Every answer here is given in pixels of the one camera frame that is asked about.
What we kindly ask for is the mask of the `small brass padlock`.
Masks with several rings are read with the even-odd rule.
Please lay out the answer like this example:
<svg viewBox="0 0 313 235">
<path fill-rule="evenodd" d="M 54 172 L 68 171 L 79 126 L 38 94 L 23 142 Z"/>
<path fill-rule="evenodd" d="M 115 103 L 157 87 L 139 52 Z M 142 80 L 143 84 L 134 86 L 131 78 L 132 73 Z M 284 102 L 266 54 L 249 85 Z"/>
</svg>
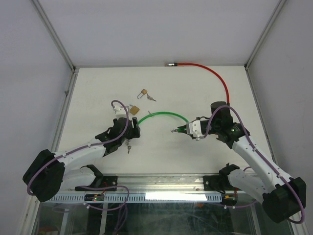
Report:
<svg viewBox="0 0 313 235">
<path fill-rule="evenodd" d="M 147 90 L 146 89 L 142 89 L 136 98 L 137 99 L 141 99 L 146 94 L 147 94 Z"/>
</svg>

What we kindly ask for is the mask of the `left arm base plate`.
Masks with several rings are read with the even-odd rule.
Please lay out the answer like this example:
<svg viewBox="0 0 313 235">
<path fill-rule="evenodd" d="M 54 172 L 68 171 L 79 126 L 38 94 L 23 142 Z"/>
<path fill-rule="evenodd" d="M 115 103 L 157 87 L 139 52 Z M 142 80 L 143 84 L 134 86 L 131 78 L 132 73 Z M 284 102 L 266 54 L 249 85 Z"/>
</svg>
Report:
<svg viewBox="0 0 313 235">
<path fill-rule="evenodd" d="M 116 191 L 118 177 L 113 175 L 96 176 L 88 185 L 79 185 L 75 187 L 75 191 Z"/>
</svg>

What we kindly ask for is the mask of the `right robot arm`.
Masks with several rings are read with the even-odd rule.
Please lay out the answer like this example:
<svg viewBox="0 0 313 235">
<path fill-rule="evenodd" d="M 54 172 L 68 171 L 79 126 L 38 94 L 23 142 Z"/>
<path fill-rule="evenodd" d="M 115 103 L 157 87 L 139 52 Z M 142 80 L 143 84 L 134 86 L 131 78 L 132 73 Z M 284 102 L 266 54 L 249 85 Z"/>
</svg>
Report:
<svg viewBox="0 0 313 235">
<path fill-rule="evenodd" d="M 256 173 L 252 177 L 234 164 L 227 165 L 219 171 L 220 187 L 243 190 L 262 205 L 267 216 L 275 223 L 284 220 L 294 224 L 304 223 L 306 183 L 300 177 L 293 178 L 266 157 L 252 140 L 241 118 L 234 122 L 232 114 L 239 115 L 226 102 L 217 101 L 211 104 L 209 118 L 198 117 L 177 127 L 174 132 L 187 134 L 197 141 L 208 135 L 217 135 L 219 141 L 244 159 Z"/>
</svg>

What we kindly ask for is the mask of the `aluminium mounting rail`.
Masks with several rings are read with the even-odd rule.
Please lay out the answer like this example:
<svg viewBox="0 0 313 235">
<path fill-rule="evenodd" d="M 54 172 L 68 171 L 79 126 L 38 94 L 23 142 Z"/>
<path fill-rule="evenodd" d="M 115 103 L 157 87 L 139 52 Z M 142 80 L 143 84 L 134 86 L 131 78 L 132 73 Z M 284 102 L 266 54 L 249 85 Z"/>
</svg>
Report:
<svg viewBox="0 0 313 235">
<path fill-rule="evenodd" d="M 126 186 L 130 192 L 144 192 L 205 191 L 203 187 L 204 175 L 218 174 L 115 174 L 113 176 L 118 177 L 117 186 Z M 75 187 L 88 184 L 90 183 L 77 183 Z M 225 183 L 225 191 L 233 190 L 234 187 L 227 186 Z"/>
</svg>

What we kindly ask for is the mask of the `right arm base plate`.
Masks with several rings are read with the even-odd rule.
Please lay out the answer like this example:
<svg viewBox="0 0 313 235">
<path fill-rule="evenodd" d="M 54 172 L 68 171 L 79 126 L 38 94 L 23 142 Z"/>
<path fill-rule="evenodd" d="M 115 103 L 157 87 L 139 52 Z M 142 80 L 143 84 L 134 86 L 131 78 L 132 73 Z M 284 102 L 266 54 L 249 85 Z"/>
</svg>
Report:
<svg viewBox="0 0 313 235">
<path fill-rule="evenodd" d="M 219 175 L 204 175 L 203 187 L 205 191 L 217 191 L 219 193 L 224 193 L 225 191 L 224 178 Z"/>
</svg>

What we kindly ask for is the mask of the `green cable lock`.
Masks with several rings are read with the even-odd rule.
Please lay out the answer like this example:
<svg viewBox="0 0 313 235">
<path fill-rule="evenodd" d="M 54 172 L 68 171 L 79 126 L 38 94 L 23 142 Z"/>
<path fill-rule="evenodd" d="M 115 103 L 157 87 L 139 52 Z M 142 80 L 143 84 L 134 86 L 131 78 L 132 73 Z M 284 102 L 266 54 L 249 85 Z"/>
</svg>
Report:
<svg viewBox="0 0 313 235">
<path fill-rule="evenodd" d="M 182 115 L 177 114 L 177 113 L 173 113 L 173 112 L 160 111 L 160 112 L 154 112 L 153 114 L 154 114 L 155 116 L 160 116 L 160 115 L 174 116 L 174 117 L 177 117 L 177 118 L 182 119 L 185 123 L 188 123 L 188 122 L 189 122 L 189 120 L 186 119 L 185 117 L 183 117 Z M 143 121 L 147 120 L 148 118 L 150 118 L 150 117 L 149 117 L 149 114 L 146 115 L 145 117 L 141 118 L 141 119 L 138 121 L 139 125 L 140 125 Z"/>
</svg>

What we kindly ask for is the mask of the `large brass padlock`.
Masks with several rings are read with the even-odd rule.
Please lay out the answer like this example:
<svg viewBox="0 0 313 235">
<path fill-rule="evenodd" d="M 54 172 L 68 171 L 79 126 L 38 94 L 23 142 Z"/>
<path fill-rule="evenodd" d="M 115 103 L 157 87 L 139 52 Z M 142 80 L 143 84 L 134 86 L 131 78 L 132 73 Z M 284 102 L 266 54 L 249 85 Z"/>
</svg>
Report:
<svg viewBox="0 0 313 235">
<path fill-rule="evenodd" d="M 135 105 L 128 105 L 127 108 L 128 112 L 133 116 L 135 116 L 140 111 L 140 109 Z"/>
</svg>

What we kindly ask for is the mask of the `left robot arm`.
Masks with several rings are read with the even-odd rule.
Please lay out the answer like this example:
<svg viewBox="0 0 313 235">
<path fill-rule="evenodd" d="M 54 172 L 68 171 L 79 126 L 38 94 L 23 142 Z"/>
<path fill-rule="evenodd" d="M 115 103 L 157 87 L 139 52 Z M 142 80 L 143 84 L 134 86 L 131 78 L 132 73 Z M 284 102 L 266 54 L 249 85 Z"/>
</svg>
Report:
<svg viewBox="0 0 313 235">
<path fill-rule="evenodd" d="M 22 177 L 27 192 L 45 202 L 69 189 L 85 191 L 112 187 L 112 181 L 91 162 L 117 151 L 124 141 L 139 137 L 137 118 L 122 117 L 115 118 L 112 127 L 81 147 L 55 153 L 42 150 Z"/>
</svg>

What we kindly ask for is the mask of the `small padlock silver keys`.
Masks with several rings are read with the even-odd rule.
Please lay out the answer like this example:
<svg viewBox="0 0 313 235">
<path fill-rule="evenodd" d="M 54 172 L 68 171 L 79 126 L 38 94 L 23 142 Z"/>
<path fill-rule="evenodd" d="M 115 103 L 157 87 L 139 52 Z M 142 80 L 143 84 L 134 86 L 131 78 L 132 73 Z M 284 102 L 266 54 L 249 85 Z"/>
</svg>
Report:
<svg viewBox="0 0 313 235">
<path fill-rule="evenodd" d="M 152 97 L 151 97 L 150 95 L 148 95 L 148 94 L 147 94 L 147 99 L 150 100 L 150 101 L 155 101 L 155 102 L 156 102 L 156 100 L 155 100 L 154 98 L 152 98 Z"/>
</svg>

